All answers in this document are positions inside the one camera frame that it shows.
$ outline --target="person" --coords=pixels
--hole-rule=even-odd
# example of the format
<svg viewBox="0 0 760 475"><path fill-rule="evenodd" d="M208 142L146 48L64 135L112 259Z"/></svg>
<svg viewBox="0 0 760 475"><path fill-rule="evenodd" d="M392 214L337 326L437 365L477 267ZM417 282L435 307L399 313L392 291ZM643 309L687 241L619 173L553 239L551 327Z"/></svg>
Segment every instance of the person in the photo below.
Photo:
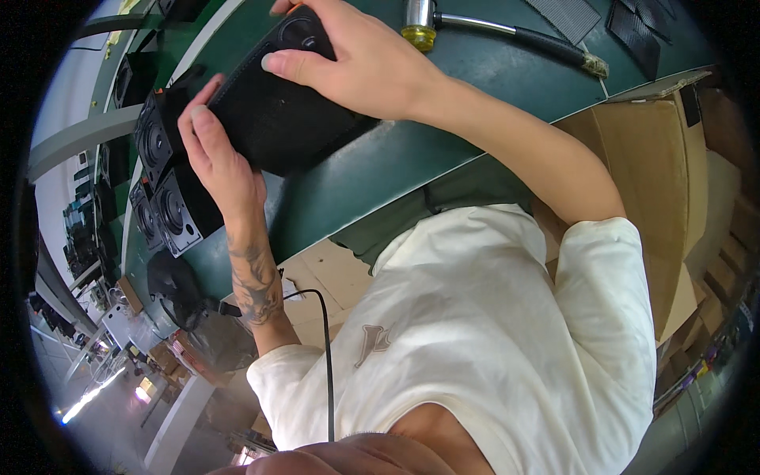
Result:
<svg viewBox="0 0 760 475"><path fill-rule="evenodd" d="M260 355L247 377L280 450L218 473L620 473L652 420L655 344L640 236L603 164L447 77L380 20L339 0L304 3L337 61L284 50L264 70L353 111L462 137L570 227L555 283L543 234L517 204L447 209L393 239L331 344L327 442L325 355L300 344L283 309L264 180L205 106L214 76L178 125L224 218L233 291Z"/></svg>

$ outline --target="black cable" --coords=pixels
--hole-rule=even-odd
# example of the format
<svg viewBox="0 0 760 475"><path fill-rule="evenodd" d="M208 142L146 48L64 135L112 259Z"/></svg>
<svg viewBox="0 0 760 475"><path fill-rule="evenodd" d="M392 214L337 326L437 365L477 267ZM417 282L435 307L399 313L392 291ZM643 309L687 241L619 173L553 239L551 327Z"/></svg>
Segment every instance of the black cable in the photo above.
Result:
<svg viewBox="0 0 760 475"><path fill-rule="evenodd" d="M332 391L332 355L330 354L330 325L328 324L328 307L325 305L325 299L319 290L307 289L299 290L298 292L291 293L289 296L284 297L283 300L288 300L290 297L301 295L302 293L313 292L319 296L319 302L322 304L322 319L325 322L325 357L328 364L328 441L335 442L335 408L333 401Z"/></svg>

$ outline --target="speaker cabinet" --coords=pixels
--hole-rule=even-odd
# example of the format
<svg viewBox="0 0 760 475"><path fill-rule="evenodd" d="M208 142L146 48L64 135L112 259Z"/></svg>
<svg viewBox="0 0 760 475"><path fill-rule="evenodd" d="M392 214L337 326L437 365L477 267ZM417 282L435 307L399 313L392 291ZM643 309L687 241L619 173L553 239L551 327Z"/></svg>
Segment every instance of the speaker cabinet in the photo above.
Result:
<svg viewBox="0 0 760 475"><path fill-rule="evenodd" d="M150 189L154 191L172 166L187 163L177 119L188 102L184 89L151 91L135 124L135 145Z"/></svg>
<svg viewBox="0 0 760 475"><path fill-rule="evenodd" d="M163 239L161 239L161 234L159 232L156 214L150 205L150 199L152 197L153 193L150 191L150 188L148 188L147 183L143 180L140 180L129 192L129 202L132 204L132 214L137 220L140 232L145 236L148 251L153 251L163 245Z"/></svg>
<svg viewBox="0 0 760 475"><path fill-rule="evenodd" d="M243 59L209 101L235 150L279 176L307 169L361 135L376 119L356 114L311 87L278 78L261 58L280 49L313 51L335 60L317 15L293 9Z"/></svg>
<svg viewBox="0 0 760 475"><path fill-rule="evenodd" d="M222 214L189 163L174 166L150 200L160 235L174 257L224 225Z"/></svg>
<svg viewBox="0 0 760 475"><path fill-rule="evenodd" d="M113 103L117 109L145 101L153 90L158 69L155 52L132 52L124 56L113 83Z"/></svg>
<svg viewBox="0 0 760 475"><path fill-rule="evenodd" d="M100 145L100 175L109 187L115 188L130 179L129 136L114 138Z"/></svg>
<svg viewBox="0 0 760 475"><path fill-rule="evenodd" d="M209 0L158 0L158 9L168 21L193 22Z"/></svg>

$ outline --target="white wall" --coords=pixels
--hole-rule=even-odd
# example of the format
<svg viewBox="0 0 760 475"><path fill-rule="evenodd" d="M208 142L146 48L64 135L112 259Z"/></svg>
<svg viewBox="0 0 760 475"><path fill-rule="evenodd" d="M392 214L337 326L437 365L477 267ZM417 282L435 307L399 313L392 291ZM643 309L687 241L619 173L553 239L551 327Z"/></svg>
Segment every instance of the white wall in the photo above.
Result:
<svg viewBox="0 0 760 475"><path fill-rule="evenodd" d="M93 17L116 14L119 3L120 0L104 0ZM107 37L108 33L92 36L78 41L77 46L101 47L105 44ZM121 41L125 41L126 37L122 35ZM31 147L87 118L90 113L95 80L104 55L105 49L102 51L70 49L66 53L40 107L40 114L37 116L32 133ZM66 234L62 212L74 200L74 173L80 167L78 157L72 157L45 173L35 182L40 232L55 266L67 285L74 282L74 277L68 270L66 257L63 254Z"/></svg>

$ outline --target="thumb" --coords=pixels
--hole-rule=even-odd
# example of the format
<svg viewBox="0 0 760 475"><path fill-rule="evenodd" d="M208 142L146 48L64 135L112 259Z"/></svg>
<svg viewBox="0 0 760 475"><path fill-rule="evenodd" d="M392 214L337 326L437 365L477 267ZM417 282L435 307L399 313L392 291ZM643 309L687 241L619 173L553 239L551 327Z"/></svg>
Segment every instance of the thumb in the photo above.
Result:
<svg viewBox="0 0 760 475"><path fill-rule="evenodd" d="M190 111L190 120L198 141L211 160L211 167L230 162L235 155L222 123L204 104Z"/></svg>
<svg viewBox="0 0 760 475"><path fill-rule="evenodd" d="M265 71L315 89L334 66L335 62L318 53L298 49L282 49L261 58L261 67Z"/></svg>

